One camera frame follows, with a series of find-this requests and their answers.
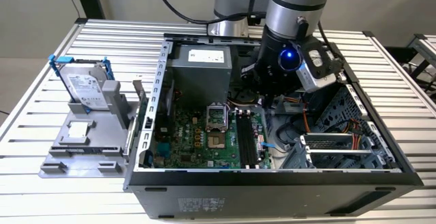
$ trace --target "gray wall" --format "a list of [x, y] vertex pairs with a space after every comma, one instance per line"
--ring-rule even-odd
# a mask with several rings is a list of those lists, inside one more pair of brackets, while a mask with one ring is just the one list
[[0, 0], [0, 57], [48, 57], [76, 18], [71, 0]]
[[[213, 0], [168, 0], [175, 8], [196, 19], [211, 19]], [[328, 0], [325, 29], [371, 30], [387, 45], [405, 45], [413, 33], [436, 34], [436, 0]], [[160, 0], [108, 0], [117, 20], [179, 21]]]
[[[169, 0], [197, 19], [213, 17], [213, 0]], [[324, 28], [371, 30], [388, 45], [404, 45], [413, 33], [436, 34], [436, 0], [328, 0]], [[183, 22], [161, 0], [101, 0], [117, 20]], [[0, 57], [47, 57], [76, 19], [71, 0], [0, 0]]]

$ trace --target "sticker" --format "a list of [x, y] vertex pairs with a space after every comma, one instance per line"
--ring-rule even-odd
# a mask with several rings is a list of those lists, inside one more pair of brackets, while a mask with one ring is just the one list
[[83, 138], [88, 132], [88, 122], [72, 121], [69, 123], [68, 137]]
[[192, 49], [188, 54], [188, 62], [224, 63], [224, 51], [211, 51], [208, 49]]
[[179, 198], [179, 208], [181, 212], [215, 212], [223, 211], [225, 198], [193, 198], [181, 197]]
[[81, 104], [91, 109], [108, 109], [97, 79], [85, 74], [68, 74], [68, 79]]

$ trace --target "circuit board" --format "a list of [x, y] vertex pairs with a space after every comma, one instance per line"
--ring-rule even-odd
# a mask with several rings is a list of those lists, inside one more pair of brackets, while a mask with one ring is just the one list
[[[261, 116], [251, 117], [255, 144], [257, 148], [257, 135], [265, 134], [261, 126]], [[177, 109], [175, 113], [173, 135], [169, 141], [169, 154], [160, 155], [155, 160], [156, 167], [164, 168], [221, 168], [241, 169], [240, 152], [237, 144], [236, 114], [228, 115], [228, 129], [225, 133], [207, 132], [207, 113], [196, 110]], [[259, 161], [259, 168], [271, 168], [269, 155], [264, 151], [264, 159]]]

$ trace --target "motherboard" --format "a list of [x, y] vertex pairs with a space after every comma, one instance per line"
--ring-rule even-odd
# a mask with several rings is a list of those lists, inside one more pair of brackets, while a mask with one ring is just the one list
[[271, 168], [268, 151], [260, 144], [265, 143], [261, 116], [252, 113], [244, 118], [249, 121], [240, 124], [241, 116], [225, 107], [220, 111], [219, 106], [176, 109], [171, 136], [157, 144], [155, 167], [241, 169], [251, 154], [253, 168]]

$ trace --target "white label on case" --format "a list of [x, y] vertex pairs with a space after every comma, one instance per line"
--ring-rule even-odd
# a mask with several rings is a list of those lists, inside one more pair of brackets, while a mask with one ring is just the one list
[[207, 49], [192, 49], [188, 54], [188, 62], [215, 62], [224, 63], [224, 51], [211, 51]]

